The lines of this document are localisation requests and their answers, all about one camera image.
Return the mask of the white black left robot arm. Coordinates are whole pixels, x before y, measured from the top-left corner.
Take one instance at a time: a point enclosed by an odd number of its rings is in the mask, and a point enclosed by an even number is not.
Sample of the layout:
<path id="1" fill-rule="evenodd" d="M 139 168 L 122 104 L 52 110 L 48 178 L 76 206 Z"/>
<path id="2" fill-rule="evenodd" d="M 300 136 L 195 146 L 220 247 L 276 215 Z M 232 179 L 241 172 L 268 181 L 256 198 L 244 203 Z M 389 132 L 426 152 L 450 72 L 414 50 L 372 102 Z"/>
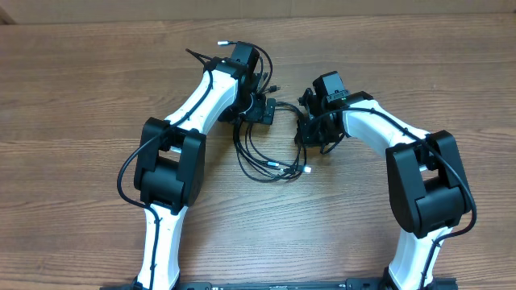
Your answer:
<path id="1" fill-rule="evenodd" d="M 174 289 L 179 284 L 178 251 L 186 211 L 201 191 L 206 136 L 216 122 L 269 125 L 273 102 L 265 97 L 270 79 L 257 68 L 270 59 L 253 43 L 234 42 L 228 57 L 195 53 L 202 80 L 185 103 L 164 119 L 149 118 L 136 162 L 134 187 L 146 216 L 144 259 L 132 289 Z"/>

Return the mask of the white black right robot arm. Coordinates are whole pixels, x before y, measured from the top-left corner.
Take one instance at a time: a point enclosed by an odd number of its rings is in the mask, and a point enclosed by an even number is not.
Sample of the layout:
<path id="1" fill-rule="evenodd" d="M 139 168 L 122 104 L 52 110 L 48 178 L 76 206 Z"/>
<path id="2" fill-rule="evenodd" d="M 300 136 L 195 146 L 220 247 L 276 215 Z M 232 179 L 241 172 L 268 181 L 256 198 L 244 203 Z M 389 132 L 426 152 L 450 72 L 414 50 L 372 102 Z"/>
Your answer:
<path id="1" fill-rule="evenodd" d="M 346 289 L 456 289 L 432 271 L 443 242 L 468 233 L 477 209 L 453 135 L 413 127 L 384 110 L 372 95 L 350 93 L 337 72 L 316 78 L 298 99 L 306 116 L 297 143 L 331 151 L 346 137 L 385 159 L 389 204 L 401 228 L 382 276 L 348 278 Z"/>

